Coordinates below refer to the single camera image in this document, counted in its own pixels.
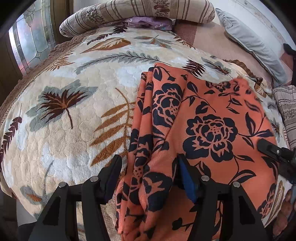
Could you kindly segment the person's right hand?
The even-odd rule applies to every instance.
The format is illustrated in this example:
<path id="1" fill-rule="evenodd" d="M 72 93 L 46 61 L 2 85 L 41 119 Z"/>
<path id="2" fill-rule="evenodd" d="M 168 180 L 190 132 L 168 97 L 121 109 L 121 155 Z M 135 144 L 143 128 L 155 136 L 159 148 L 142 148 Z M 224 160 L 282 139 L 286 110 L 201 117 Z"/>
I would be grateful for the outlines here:
<path id="1" fill-rule="evenodd" d="M 293 191 L 293 188 L 288 190 L 284 202 L 282 203 L 281 210 L 277 215 L 276 221 L 273 225 L 273 235 L 275 237 L 279 236 L 282 231 L 287 227 L 288 225 L 288 218 L 291 216 L 292 212 L 295 211 L 295 199 L 292 202 L 293 194 L 295 192 Z"/>

